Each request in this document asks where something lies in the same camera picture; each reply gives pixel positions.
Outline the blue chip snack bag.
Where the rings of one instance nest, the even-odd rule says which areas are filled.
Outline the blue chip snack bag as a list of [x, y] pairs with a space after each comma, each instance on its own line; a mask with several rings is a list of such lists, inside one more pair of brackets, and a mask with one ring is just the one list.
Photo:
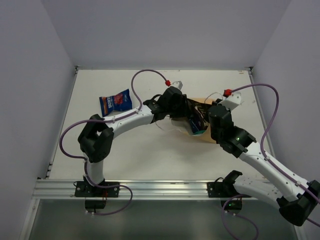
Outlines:
[[99, 103], [103, 117], [108, 116], [114, 111], [125, 112], [133, 108], [129, 89], [112, 96], [100, 96]]

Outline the dark brown snack packet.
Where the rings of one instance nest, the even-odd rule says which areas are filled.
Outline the dark brown snack packet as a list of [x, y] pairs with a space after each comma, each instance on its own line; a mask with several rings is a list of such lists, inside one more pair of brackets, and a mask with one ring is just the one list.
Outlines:
[[209, 126], [208, 109], [211, 107], [210, 104], [201, 103], [199, 101], [188, 99], [189, 107], [189, 118], [203, 119], [204, 123]]

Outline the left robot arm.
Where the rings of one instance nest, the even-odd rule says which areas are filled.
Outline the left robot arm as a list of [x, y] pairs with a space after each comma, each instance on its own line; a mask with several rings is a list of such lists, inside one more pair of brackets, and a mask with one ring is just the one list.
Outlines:
[[115, 138], [134, 128], [161, 121], [166, 116], [184, 118], [189, 114], [187, 95], [170, 86], [163, 94], [145, 100], [141, 106], [127, 113], [105, 118], [97, 114], [91, 116], [78, 137], [80, 150], [85, 157], [87, 192], [95, 197], [103, 193], [103, 163]]

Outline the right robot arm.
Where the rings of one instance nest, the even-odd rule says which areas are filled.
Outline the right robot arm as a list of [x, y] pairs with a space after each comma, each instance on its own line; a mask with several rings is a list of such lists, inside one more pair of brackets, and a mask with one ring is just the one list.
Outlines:
[[225, 106], [211, 106], [208, 119], [211, 138], [266, 177], [282, 193], [276, 200], [280, 214], [293, 225], [302, 226], [320, 201], [320, 183], [307, 181], [277, 163], [249, 132], [234, 125], [231, 111]]

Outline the brown paper bag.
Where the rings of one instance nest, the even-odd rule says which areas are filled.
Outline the brown paper bag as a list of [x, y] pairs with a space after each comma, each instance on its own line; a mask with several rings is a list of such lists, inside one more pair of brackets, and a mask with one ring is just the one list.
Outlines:
[[[212, 102], [214, 101], [214, 99], [212, 98], [190, 98], [192, 100], [198, 101], [200, 103], [204, 103], [204, 104], [209, 104], [212, 106]], [[213, 140], [211, 138], [211, 127], [210, 124], [207, 127], [206, 131], [201, 134], [201, 135], [193, 135], [192, 130], [191, 130], [191, 126], [189, 123], [189, 118], [187, 117], [182, 117], [182, 118], [170, 118], [170, 116], [167, 116], [170, 119], [170, 122], [173, 126], [172, 129], [170, 129], [171, 131], [177, 130], [180, 131], [181, 133], [183, 133], [186, 136], [189, 137], [197, 137], [199, 138], [201, 141], [205, 141], [205, 142], [209, 142], [212, 144], [216, 144], [216, 141]]]

